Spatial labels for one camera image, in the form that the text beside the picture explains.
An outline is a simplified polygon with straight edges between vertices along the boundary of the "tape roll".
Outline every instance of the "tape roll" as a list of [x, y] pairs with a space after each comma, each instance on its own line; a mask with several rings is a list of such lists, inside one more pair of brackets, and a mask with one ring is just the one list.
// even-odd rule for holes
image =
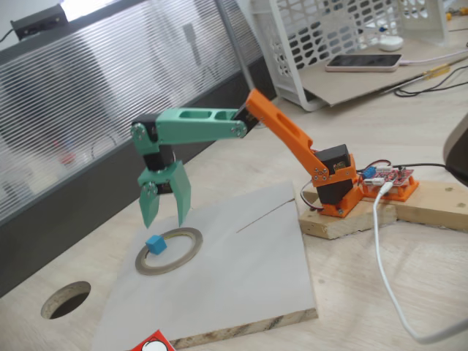
[[135, 261], [135, 267], [137, 271], [141, 274], [146, 276], [157, 276], [160, 274], [164, 274], [167, 272], [171, 272], [176, 268], [185, 265], [189, 262], [199, 251], [202, 247], [203, 243], [203, 236], [199, 230], [194, 228], [178, 228], [174, 230], [170, 230], [161, 235], [165, 240], [174, 238], [176, 236], [188, 236], [192, 239], [192, 247], [190, 250], [178, 260], [169, 263], [168, 265], [161, 265], [159, 267], [152, 267], [146, 264], [146, 257], [148, 256], [149, 250], [148, 247], [144, 246], [140, 253], [137, 256]]

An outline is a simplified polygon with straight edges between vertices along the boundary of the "white charger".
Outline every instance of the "white charger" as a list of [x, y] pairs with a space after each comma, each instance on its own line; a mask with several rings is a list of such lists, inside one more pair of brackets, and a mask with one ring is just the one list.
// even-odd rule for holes
[[379, 49], [382, 51], [397, 51], [403, 47], [404, 40], [396, 35], [382, 35], [379, 40]]

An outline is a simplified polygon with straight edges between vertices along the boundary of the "blue cube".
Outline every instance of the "blue cube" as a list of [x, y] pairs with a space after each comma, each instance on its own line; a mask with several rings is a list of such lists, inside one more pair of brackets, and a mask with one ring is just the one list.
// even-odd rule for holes
[[152, 254], [160, 254], [166, 250], [167, 245], [162, 236], [153, 235], [146, 241], [146, 246]]

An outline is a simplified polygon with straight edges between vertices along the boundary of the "desk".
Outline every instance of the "desk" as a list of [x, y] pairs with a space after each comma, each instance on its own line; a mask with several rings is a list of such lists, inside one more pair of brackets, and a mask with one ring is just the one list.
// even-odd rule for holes
[[[466, 72], [460, 75], [460, 81], [468, 78]], [[439, 79], [411, 88], [431, 86]], [[346, 143], [358, 167], [379, 158], [442, 162], [445, 138], [468, 112], [467, 95], [468, 86], [463, 86], [410, 99], [373, 95], [315, 113], [304, 114], [285, 101], [279, 101], [279, 107], [312, 137], [314, 147]], [[310, 176], [269, 129], [254, 129], [243, 140], [216, 142], [186, 170], [194, 208], [291, 180], [298, 210], [306, 210], [298, 191]], [[415, 177], [455, 181], [437, 167], [419, 167]], [[158, 219], [173, 215], [175, 200], [163, 197]], [[142, 225], [134, 202], [0, 299], [1, 350], [89, 350], [120, 264]], [[382, 228], [381, 236], [388, 278], [417, 331], [432, 333], [468, 316], [468, 234], [397, 223]], [[191, 350], [468, 348], [468, 332], [430, 346], [420, 346], [407, 335], [378, 273], [372, 230], [334, 241], [307, 235], [303, 239], [319, 319]], [[27, 260], [28, 253], [22, 254]], [[77, 281], [91, 284], [86, 301], [64, 317], [44, 320], [43, 303], [59, 288]]]

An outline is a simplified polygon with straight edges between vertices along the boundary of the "orange robot arm segment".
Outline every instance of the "orange robot arm segment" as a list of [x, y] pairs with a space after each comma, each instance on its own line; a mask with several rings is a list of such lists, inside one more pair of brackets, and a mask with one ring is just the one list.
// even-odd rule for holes
[[246, 101], [246, 108], [286, 144], [312, 176], [312, 184], [315, 187], [356, 177], [356, 168], [352, 156], [351, 167], [335, 170], [335, 174], [331, 176], [329, 169], [310, 149], [313, 143], [312, 139], [258, 90], [254, 89], [250, 93]]

